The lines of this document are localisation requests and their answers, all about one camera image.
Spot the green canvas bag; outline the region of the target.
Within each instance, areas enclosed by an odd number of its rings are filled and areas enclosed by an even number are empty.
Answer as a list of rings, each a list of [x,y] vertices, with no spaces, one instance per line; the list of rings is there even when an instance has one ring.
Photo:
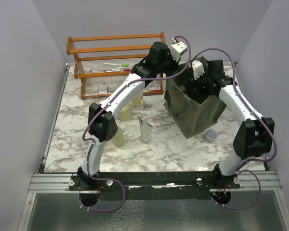
[[[224,72],[223,60],[208,61],[203,56],[196,60],[204,65],[205,73],[201,77],[207,77],[216,84],[214,94],[203,103],[197,103],[187,95],[185,83],[194,79],[190,69],[168,79],[164,94],[164,107],[186,138],[198,135],[217,123],[226,108],[226,104],[217,96],[218,83],[222,80],[232,82],[232,78]]]

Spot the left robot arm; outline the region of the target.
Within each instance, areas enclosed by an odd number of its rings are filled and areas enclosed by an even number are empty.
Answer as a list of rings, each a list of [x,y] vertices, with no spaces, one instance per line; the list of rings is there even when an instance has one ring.
[[[92,103],[89,107],[88,125],[82,139],[88,141],[89,150],[84,163],[78,168],[77,177],[86,190],[93,189],[100,170],[100,161],[105,146],[114,138],[118,131],[116,118],[123,107],[148,84],[157,80],[159,74],[176,77],[175,71],[181,56],[190,52],[189,42],[173,39],[170,46],[157,41],[151,46],[149,53],[139,63],[135,64],[126,80],[100,104]]]

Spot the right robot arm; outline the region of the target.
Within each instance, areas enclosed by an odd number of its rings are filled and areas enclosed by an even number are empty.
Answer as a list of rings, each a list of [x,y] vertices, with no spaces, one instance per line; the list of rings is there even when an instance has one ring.
[[[197,96],[203,99],[215,95],[226,104],[239,124],[233,141],[233,153],[218,163],[212,172],[212,184],[223,188],[248,161],[259,160],[271,151],[275,122],[270,117],[263,117],[251,106],[235,80],[225,74],[222,60],[208,61],[206,64],[194,60],[189,70],[193,73],[192,82]]]

